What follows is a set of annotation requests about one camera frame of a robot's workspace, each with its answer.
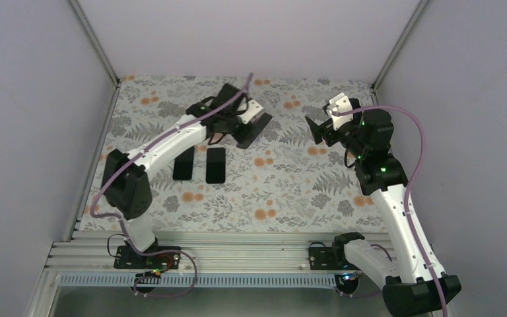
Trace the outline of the black phone from pink case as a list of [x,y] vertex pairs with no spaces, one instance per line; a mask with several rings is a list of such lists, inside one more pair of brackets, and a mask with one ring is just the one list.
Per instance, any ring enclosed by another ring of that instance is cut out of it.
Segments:
[[207,150],[206,176],[208,184],[223,184],[226,181],[226,149],[215,147]]

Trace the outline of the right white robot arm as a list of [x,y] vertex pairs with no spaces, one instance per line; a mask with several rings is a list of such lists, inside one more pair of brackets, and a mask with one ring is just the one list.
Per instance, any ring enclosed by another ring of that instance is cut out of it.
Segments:
[[355,98],[338,94],[323,107],[327,121],[308,125],[316,143],[340,143],[353,156],[362,193],[378,208],[396,253],[371,244],[361,233],[337,235],[331,246],[309,246],[313,270],[336,271],[335,290],[353,297],[356,272],[368,276],[380,289],[392,316],[418,316],[439,311],[447,316],[448,303],[461,291],[456,275],[446,272],[430,247],[411,198],[413,178],[391,153],[394,126],[391,106],[363,107]]

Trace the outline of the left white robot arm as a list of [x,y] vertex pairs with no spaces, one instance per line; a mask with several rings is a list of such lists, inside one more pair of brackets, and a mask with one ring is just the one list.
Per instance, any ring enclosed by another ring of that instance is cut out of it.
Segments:
[[110,152],[100,191],[94,198],[90,214],[99,215],[95,207],[101,197],[117,209],[110,213],[120,225],[130,247],[131,259],[140,267],[149,267],[157,259],[156,237],[145,219],[152,203],[150,181],[169,162],[216,134],[231,135],[245,145],[255,129],[263,106],[251,98],[246,88],[225,84],[216,96],[192,104],[176,123],[156,139],[122,152]]

